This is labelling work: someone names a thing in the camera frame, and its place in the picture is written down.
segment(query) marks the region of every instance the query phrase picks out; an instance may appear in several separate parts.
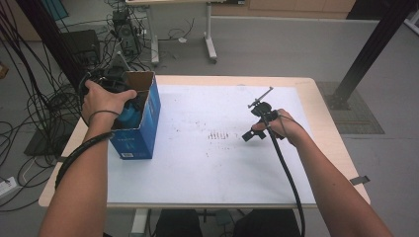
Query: power strip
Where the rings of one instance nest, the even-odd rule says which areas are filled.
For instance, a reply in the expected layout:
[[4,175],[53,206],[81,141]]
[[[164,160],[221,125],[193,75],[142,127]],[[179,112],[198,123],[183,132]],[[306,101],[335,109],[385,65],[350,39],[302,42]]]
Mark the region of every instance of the power strip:
[[19,188],[16,184],[15,178],[10,177],[7,181],[8,182],[3,181],[0,183],[0,198]]

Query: table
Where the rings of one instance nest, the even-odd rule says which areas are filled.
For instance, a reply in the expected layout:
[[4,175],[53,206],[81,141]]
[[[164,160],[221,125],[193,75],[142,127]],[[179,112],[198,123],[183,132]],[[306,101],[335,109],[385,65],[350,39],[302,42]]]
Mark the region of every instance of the table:
[[[300,100],[301,107],[305,113],[306,120],[309,124],[311,134],[313,135],[314,141],[323,153],[330,159],[330,161],[344,174],[344,176],[350,180],[358,177],[358,173],[352,163],[352,160],[345,148],[340,134],[338,133],[336,126],[323,102],[323,99],[312,79],[309,78],[284,78],[284,77],[225,77],[225,76],[156,76],[157,85],[193,85],[193,86],[264,86],[268,89],[268,86],[272,87],[289,87],[295,88]],[[87,127],[79,122],[74,130],[62,156],[66,157],[69,153],[75,149],[82,141],[83,136],[86,132]],[[41,197],[40,205],[48,206],[54,192],[55,176],[59,170],[60,164],[55,167],[51,179],[49,179]],[[367,192],[363,185],[355,186],[357,191],[362,197],[370,202]],[[304,202],[301,198],[303,207],[316,207],[313,202]],[[252,208],[252,207],[264,207],[264,208],[290,208],[295,207],[295,204],[291,200],[288,203],[256,203],[256,202],[238,202],[238,203],[223,203],[222,200],[210,203],[210,202],[188,202],[187,200],[181,201],[135,201],[135,202],[112,202],[108,203],[108,207],[131,207],[131,208],[164,208],[164,207],[190,207],[190,208],[212,208],[212,207],[234,207],[234,208]]]
[[206,3],[207,4],[207,31],[204,33],[204,39],[209,51],[209,58],[216,62],[216,53],[213,46],[212,37],[210,35],[210,15],[211,3],[210,2],[223,2],[224,0],[126,0],[126,3],[131,6],[142,6],[148,19],[148,27],[151,35],[151,63],[157,65],[159,63],[158,55],[158,39],[155,34],[153,24],[153,14],[151,6],[154,4],[180,4],[180,3]]

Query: person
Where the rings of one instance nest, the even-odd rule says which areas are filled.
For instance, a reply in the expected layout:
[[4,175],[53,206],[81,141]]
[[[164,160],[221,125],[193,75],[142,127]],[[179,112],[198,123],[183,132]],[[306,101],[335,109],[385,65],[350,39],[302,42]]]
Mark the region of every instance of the person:
[[[113,94],[88,80],[82,116],[89,121],[84,140],[111,130],[133,90]],[[317,206],[331,236],[392,236],[372,207],[333,166],[307,132],[285,110],[270,122],[272,130],[296,148]],[[265,129],[257,123],[255,130]],[[108,142],[90,147],[71,165],[55,191],[40,236],[103,236],[107,203]]]

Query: black pants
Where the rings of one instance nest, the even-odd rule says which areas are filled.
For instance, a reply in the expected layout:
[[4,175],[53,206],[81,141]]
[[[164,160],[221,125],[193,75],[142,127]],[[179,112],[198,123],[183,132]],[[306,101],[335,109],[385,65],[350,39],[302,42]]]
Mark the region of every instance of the black pants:
[[[197,212],[163,209],[157,237],[203,237]],[[237,221],[233,237],[297,237],[298,225],[291,209],[254,209]]]

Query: open box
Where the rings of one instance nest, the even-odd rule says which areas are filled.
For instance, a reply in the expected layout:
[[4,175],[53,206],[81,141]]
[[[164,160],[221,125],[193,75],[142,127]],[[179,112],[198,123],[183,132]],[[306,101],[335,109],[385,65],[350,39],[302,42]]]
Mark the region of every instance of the open box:
[[153,157],[158,118],[160,115],[160,98],[155,74],[152,71],[126,72],[126,83],[135,91],[146,93],[141,103],[143,108],[137,128],[113,129],[111,142],[125,160],[151,159]]

